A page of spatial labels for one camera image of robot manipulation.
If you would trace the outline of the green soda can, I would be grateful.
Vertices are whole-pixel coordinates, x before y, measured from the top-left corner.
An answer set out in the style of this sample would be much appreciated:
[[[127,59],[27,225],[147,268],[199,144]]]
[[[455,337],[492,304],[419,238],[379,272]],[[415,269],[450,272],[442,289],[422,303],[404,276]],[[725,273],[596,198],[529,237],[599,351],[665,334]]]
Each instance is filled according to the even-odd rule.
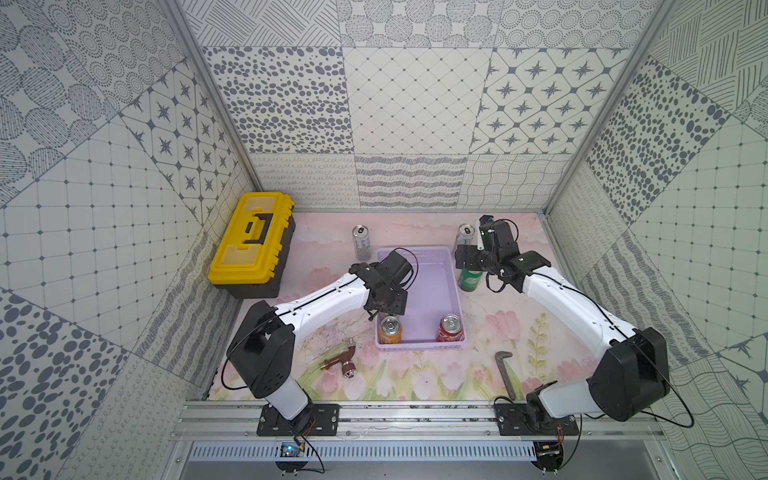
[[[482,276],[482,271],[463,268],[458,277],[458,287],[465,292],[473,292],[478,288]]]

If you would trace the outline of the white Monster can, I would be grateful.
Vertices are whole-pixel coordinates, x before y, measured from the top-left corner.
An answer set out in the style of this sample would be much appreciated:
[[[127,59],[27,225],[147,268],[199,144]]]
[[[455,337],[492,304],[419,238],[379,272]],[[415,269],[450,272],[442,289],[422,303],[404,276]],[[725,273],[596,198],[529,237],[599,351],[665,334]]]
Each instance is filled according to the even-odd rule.
[[[356,259],[359,262],[367,262],[371,258],[369,229],[365,225],[356,225],[352,229],[352,237]]]
[[[476,240],[475,227],[471,224],[461,224],[458,227],[457,234],[454,241],[453,253],[458,251],[458,247],[462,245],[474,245]]]

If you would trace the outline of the orange drink can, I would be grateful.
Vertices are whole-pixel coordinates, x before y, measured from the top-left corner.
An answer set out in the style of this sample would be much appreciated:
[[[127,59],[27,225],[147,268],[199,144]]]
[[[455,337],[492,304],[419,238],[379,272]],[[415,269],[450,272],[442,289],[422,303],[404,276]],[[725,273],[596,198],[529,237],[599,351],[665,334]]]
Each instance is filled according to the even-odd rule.
[[[402,333],[402,324],[396,316],[386,316],[379,323],[378,335],[381,344],[399,344]]]

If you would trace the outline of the lilac plastic basket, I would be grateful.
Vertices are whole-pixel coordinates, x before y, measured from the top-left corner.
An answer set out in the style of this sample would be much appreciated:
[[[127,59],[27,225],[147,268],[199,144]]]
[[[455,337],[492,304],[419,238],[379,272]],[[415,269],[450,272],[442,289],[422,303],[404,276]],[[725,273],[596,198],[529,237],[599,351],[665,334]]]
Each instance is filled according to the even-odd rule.
[[[381,351],[424,351],[460,349],[467,343],[468,327],[463,318],[459,289],[455,277],[452,252],[447,246],[407,246],[399,250],[413,267],[418,267],[415,283],[408,289],[405,313],[398,317],[402,326],[399,343],[383,342],[379,315],[375,327],[375,344]],[[449,314],[459,318],[463,337],[450,342],[437,340],[441,320]]]

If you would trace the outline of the red cola can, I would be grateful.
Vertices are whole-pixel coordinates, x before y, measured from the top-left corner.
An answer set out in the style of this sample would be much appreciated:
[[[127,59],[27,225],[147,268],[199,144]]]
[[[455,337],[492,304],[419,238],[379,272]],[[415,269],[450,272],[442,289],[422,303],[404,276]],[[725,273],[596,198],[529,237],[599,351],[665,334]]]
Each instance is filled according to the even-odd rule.
[[[445,315],[439,322],[436,340],[438,342],[456,342],[464,339],[461,319],[456,314]]]

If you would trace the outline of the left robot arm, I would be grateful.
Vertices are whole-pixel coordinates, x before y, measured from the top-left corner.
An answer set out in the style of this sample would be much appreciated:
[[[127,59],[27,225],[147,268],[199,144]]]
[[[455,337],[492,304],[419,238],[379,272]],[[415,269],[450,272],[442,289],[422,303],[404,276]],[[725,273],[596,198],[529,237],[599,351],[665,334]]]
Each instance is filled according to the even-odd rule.
[[[358,263],[338,280],[297,300],[248,309],[225,354],[244,388],[266,400],[293,424],[307,418],[311,399],[292,376],[296,347],[332,320],[354,310],[375,315],[405,312],[406,285],[414,278],[407,261]]]

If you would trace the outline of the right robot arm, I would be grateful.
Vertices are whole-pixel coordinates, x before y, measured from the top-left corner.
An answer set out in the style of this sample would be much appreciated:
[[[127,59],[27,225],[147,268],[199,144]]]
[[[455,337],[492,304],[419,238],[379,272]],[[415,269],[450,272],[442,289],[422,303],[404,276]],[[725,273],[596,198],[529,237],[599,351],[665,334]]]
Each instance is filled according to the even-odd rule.
[[[604,414],[624,422],[669,394],[664,336],[607,312],[539,253],[460,245],[455,258],[457,267],[495,276],[504,287],[513,287],[554,313],[598,361],[588,378],[551,383],[529,393],[531,423],[581,414]]]

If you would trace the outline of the maroon drill chuck tool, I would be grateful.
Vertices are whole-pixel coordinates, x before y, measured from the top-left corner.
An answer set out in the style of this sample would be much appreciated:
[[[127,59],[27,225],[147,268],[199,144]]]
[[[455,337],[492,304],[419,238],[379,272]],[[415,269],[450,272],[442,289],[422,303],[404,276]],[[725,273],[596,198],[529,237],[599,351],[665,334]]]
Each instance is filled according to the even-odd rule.
[[[357,373],[356,366],[353,362],[355,353],[356,353],[355,342],[352,340],[347,340],[345,343],[345,347],[342,349],[342,351],[338,355],[325,360],[321,365],[321,369],[324,371],[327,371],[331,369],[333,366],[338,365],[341,369],[342,375],[345,378],[351,379]]]

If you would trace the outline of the grey pry bar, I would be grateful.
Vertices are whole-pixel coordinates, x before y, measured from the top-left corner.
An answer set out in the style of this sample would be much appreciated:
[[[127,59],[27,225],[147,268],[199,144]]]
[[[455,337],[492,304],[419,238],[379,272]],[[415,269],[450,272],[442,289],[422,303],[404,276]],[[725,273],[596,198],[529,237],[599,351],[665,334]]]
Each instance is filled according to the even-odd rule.
[[[509,351],[498,351],[494,354],[494,359],[499,370],[505,391],[507,393],[507,397],[511,401],[514,401],[516,399],[516,393],[514,391],[514,387],[506,366],[506,360],[512,356],[513,354]]]

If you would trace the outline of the yellow black toolbox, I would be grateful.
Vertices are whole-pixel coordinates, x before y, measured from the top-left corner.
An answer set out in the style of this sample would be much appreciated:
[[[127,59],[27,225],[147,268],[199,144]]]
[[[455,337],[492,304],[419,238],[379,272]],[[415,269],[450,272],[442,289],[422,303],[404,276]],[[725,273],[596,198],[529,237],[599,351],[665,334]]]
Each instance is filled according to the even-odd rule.
[[[210,265],[208,280],[238,299],[276,298],[296,223],[292,198],[244,194]]]

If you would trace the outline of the green circuit board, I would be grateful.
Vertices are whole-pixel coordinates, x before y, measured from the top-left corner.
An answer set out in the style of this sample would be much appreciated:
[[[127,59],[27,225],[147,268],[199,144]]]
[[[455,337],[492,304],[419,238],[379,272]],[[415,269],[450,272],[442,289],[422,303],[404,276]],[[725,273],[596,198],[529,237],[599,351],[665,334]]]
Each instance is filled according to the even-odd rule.
[[[304,458],[305,451],[302,444],[283,442],[275,464],[283,473],[295,473],[301,471],[307,465]]]

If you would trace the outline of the black connector box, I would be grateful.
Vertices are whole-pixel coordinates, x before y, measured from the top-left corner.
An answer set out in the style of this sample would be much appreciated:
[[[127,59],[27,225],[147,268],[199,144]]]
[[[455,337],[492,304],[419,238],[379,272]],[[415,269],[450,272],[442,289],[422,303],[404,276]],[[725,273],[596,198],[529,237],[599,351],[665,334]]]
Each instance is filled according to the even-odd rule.
[[[532,464],[542,472],[556,472],[564,462],[563,446],[558,442],[535,441]]]

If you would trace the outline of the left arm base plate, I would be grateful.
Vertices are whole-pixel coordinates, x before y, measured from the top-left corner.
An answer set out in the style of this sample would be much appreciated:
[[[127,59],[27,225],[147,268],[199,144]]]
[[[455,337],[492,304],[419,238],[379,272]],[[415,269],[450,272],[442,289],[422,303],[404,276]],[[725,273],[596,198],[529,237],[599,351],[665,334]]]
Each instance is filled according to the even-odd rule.
[[[335,436],[338,430],[340,405],[310,403],[294,419],[285,419],[271,405],[261,410],[257,435],[259,437]]]

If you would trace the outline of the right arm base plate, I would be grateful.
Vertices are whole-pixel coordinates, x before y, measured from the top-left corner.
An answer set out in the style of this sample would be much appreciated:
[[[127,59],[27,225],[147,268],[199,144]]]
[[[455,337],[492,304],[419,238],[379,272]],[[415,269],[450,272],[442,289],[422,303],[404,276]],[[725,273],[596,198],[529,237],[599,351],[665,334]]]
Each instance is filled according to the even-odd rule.
[[[554,419],[523,403],[502,401],[493,405],[495,421],[501,436],[575,437],[580,433],[578,421]]]

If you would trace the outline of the aluminium rail frame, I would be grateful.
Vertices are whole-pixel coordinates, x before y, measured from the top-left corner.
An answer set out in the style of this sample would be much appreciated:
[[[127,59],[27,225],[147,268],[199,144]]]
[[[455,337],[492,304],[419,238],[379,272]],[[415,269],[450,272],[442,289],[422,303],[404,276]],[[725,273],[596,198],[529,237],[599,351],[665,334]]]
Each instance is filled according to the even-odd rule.
[[[257,437],[263,401],[188,401],[171,430],[174,441],[238,441]],[[583,420],[583,440],[663,440],[660,423],[648,416],[628,422]],[[491,403],[343,401],[338,441],[481,440],[500,436]]]

